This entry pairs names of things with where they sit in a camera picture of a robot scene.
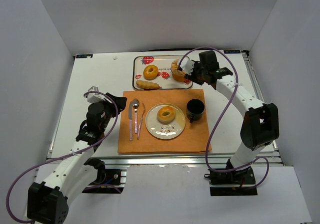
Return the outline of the large sugared ring pastry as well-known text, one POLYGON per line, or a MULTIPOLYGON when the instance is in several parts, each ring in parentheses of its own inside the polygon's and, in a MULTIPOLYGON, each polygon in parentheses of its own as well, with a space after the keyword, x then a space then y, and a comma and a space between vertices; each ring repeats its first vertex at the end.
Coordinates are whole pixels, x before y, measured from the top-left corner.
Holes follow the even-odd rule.
POLYGON ((178 59, 174 60, 170 66, 172 77, 175 81, 185 82, 185 72, 178 69, 178 59))

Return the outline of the bagel with pale base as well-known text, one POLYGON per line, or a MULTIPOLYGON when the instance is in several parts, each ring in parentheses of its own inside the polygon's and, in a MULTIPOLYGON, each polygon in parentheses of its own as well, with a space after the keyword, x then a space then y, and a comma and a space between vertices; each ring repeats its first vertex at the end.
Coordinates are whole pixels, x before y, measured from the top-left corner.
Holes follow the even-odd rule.
POLYGON ((169 123, 176 117, 176 111, 171 106, 164 106, 157 112, 157 119, 162 123, 169 123))

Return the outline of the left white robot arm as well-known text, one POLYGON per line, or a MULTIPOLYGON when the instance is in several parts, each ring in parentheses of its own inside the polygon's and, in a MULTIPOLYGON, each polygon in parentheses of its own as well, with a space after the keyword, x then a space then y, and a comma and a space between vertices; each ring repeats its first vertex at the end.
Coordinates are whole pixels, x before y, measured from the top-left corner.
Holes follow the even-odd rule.
POLYGON ((107 136, 110 119, 125 110, 127 98, 93 90, 85 97, 90 105, 70 152, 49 176, 28 189, 26 213, 32 221, 62 224, 78 195, 105 174, 104 162, 93 158, 93 154, 107 136))

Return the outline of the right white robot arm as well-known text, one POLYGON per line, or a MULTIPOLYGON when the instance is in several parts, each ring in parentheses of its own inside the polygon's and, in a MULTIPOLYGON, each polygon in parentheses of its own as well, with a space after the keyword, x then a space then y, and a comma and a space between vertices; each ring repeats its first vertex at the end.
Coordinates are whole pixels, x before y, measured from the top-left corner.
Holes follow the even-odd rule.
POLYGON ((178 61, 178 69, 185 73, 185 79, 212 86, 228 99, 227 106, 233 105, 242 115, 241 144, 227 162, 230 171, 238 171, 252 164, 260 151, 279 137, 279 111, 275 104, 264 103, 240 84, 233 64, 231 68, 220 67, 218 52, 209 48, 199 54, 198 61, 183 56, 178 61))

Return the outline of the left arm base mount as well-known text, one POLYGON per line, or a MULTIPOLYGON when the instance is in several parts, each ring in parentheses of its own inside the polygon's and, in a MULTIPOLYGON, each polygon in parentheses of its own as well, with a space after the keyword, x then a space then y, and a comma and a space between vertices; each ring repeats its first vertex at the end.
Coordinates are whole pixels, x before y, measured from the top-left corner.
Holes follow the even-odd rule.
POLYGON ((124 170, 108 168, 105 162, 96 158, 88 159, 85 166, 91 166, 96 171, 96 179, 86 187, 85 194, 120 194, 124 189, 124 170))

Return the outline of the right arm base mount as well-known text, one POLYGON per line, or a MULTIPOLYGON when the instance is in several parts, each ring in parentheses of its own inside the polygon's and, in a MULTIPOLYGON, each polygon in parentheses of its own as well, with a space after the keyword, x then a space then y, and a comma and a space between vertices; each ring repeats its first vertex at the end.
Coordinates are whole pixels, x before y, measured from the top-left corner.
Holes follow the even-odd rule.
POLYGON ((227 173, 211 170, 204 174, 209 181, 210 195, 214 197, 226 196, 257 196, 256 179, 251 167, 227 173))

